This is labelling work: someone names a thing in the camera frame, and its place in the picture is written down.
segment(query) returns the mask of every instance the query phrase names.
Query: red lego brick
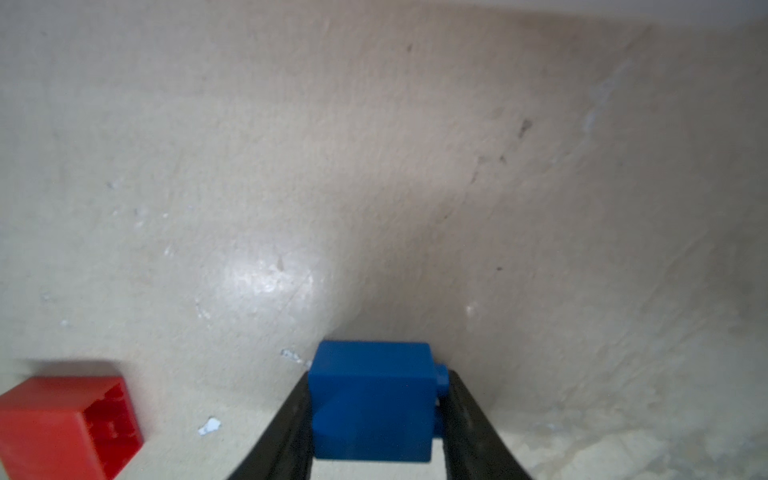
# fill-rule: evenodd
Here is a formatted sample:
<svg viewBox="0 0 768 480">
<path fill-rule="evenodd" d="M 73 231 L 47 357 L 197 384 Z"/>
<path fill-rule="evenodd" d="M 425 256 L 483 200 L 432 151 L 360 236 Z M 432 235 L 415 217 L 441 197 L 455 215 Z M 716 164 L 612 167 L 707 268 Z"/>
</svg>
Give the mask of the red lego brick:
<svg viewBox="0 0 768 480">
<path fill-rule="evenodd" d="M 120 377 L 35 377 L 0 396 L 11 480 L 112 480 L 143 442 Z"/>
</svg>

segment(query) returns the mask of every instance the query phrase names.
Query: beige surface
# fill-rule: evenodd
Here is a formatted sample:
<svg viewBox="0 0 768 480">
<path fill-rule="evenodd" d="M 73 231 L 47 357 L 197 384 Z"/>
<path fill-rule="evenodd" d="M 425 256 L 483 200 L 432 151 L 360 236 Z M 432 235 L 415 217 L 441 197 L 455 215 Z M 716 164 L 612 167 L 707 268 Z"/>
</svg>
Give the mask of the beige surface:
<svg viewBox="0 0 768 480">
<path fill-rule="evenodd" d="M 766 45 L 363 0 L 4 2 L 0 387 L 117 368 L 147 436 L 121 480 L 225 478 L 303 370 L 282 349 L 425 340 L 538 478 L 768 475 Z"/>
</svg>

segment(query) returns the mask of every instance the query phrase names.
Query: blue block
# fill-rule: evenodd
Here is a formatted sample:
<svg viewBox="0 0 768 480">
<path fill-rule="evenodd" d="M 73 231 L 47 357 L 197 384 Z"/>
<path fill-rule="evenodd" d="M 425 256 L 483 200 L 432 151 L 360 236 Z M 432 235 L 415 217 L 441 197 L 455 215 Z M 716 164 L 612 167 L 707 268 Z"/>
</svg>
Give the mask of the blue block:
<svg viewBox="0 0 768 480">
<path fill-rule="evenodd" d="M 429 462 L 448 370 L 428 344 L 321 342 L 309 383 L 317 458 Z"/>
</svg>

